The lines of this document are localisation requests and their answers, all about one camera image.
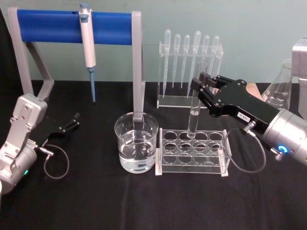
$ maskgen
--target clear acrylic stand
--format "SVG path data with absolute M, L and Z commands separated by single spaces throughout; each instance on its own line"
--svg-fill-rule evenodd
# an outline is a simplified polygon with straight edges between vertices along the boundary
M 188 81 L 189 75 L 192 65 L 192 57 L 193 57 L 193 45 L 189 46 L 187 62 L 184 72 L 184 83 L 181 87 L 181 68 L 184 57 L 183 45 L 179 46 L 178 58 L 177 58 L 177 69 L 175 76 L 175 84 L 172 87 L 172 73 L 173 73 L 173 62 L 175 56 L 174 44 L 170 46 L 169 49 L 169 59 L 168 59 L 168 68 L 167 68 L 167 87 L 165 91 L 165 95 L 163 96 L 163 76 L 164 76 L 164 64 L 165 64 L 165 48 L 164 44 L 160 42 L 159 44 L 159 66 L 158 66 L 158 90 L 157 90 L 157 108 L 159 107 L 191 107 L 191 99 L 192 99 L 192 91 L 189 93 L 189 97 L 187 97 L 188 90 Z M 196 63 L 205 58 L 208 63 L 207 73 L 211 76 L 217 76 L 220 73 L 220 68 L 223 59 L 223 48 L 222 44 L 219 44 L 216 52 L 212 52 L 212 46 L 208 47 L 207 56 L 203 54 L 202 51 L 203 46 L 199 46 L 196 56 Z
M 198 131 L 189 139 L 186 130 L 162 130 L 155 173 L 213 173 L 228 176 L 231 155 L 224 131 Z

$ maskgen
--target blue bar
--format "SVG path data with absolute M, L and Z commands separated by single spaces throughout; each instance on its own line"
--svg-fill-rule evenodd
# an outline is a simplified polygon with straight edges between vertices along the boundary
M 17 11 L 24 42 L 82 43 L 77 11 Z M 93 12 L 95 44 L 131 45 L 131 13 Z

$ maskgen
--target glass test tube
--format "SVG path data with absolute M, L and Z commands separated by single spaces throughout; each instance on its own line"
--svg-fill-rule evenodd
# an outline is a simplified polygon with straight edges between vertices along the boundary
M 197 62 L 196 66 L 196 74 L 194 75 L 195 78 L 199 79 L 201 72 L 207 71 L 207 62 L 206 61 L 199 61 Z M 201 102 L 197 98 L 198 92 L 193 90 L 192 95 L 192 103 L 191 103 L 191 110 L 189 116 L 189 125 L 188 125 L 188 138 L 195 138 L 195 134 L 197 131 L 197 124 L 198 124 L 198 116 L 201 110 Z

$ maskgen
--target black table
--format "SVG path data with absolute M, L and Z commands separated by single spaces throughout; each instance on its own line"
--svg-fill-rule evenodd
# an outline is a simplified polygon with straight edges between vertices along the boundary
M 259 85 L 264 90 L 267 84 Z M 88 82 L 56 82 L 47 110 L 49 119 L 68 121 L 81 114 L 80 128 L 62 144 L 71 167 L 60 181 L 45 176 L 45 155 L 17 187 L 2 198 L 0 230 L 288 230 L 307 229 L 307 167 L 290 157 L 276 162 L 267 152 L 267 166 L 246 174 L 232 164 L 229 176 L 164 173 L 154 168 L 130 174 L 120 165 L 114 123 L 132 111 L 132 84 L 96 83 L 95 106 Z M 1 87 L 0 143 L 10 128 L 20 87 Z M 297 114 L 298 85 L 290 110 Z M 146 84 L 144 111 L 165 129 L 185 129 L 189 109 L 156 108 L 156 83 Z M 230 117 L 213 118 L 201 111 L 199 129 L 227 130 L 241 126 Z M 251 169 L 261 152 L 250 137 L 230 137 L 234 159 Z M 57 172 L 64 159 L 50 160 Z

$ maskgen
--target pipette stand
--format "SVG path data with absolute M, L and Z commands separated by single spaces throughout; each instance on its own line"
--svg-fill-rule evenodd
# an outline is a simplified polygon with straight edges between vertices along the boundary
M 156 151 L 155 174 L 211 173 L 228 176 L 231 155 L 224 131 L 198 131 L 189 139 L 186 130 L 160 128 L 159 149 Z
M 44 84 L 37 96 L 43 100 L 49 96 L 54 80 L 35 43 L 81 44 L 82 37 L 78 12 L 21 10 L 17 7 L 9 7 L 8 19 L 24 94 L 34 95 L 27 57 L 28 49 L 44 79 Z M 92 20 L 95 44 L 132 46 L 133 110 L 134 112 L 143 112 L 145 80 L 141 12 L 93 12 Z
M 187 57 L 187 63 L 186 63 L 186 70 L 184 74 L 184 81 L 186 83 L 183 84 L 183 87 L 181 88 L 181 67 L 182 67 L 182 59 L 184 56 L 184 50 L 183 45 L 180 45 L 179 52 L 178 52 L 178 60 L 177 60 L 177 70 L 176 70 L 176 80 L 174 87 L 172 88 L 172 71 L 173 71 L 173 61 L 174 61 L 174 55 L 175 55 L 175 49 L 174 44 L 171 44 L 171 47 L 169 49 L 169 60 L 168 60 L 168 71 L 167 71 L 167 87 L 165 91 L 165 95 L 163 97 L 163 75 L 164 75 L 164 56 L 165 56 L 165 49 L 164 44 L 160 42 L 159 44 L 159 66 L 158 66 L 158 91 L 157 91 L 157 108 L 159 107 L 185 107 L 190 108 L 191 107 L 191 99 L 192 99 L 192 91 L 190 91 L 189 97 L 187 97 L 187 88 L 188 88 L 188 80 L 190 75 L 190 69 L 191 69 L 191 63 L 192 63 L 192 57 L 193 57 L 193 45 L 189 46 L 188 50 L 188 57 Z M 202 47 L 199 46 L 198 52 L 197 52 L 197 58 L 196 62 L 202 60 L 204 58 L 204 55 L 202 54 Z M 208 47 L 207 56 L 206 56 L 206 62 L 209 63 L 211 59 L 214 57 L 213 62 L 213 68 L 212 71 L 208 74 L 211 76 L 217 76 L 220 73 L 220 68 L 223 60 L 223 47 L 222 44 L 218 45 L 216 53 L 212 53 L 212 46 Z

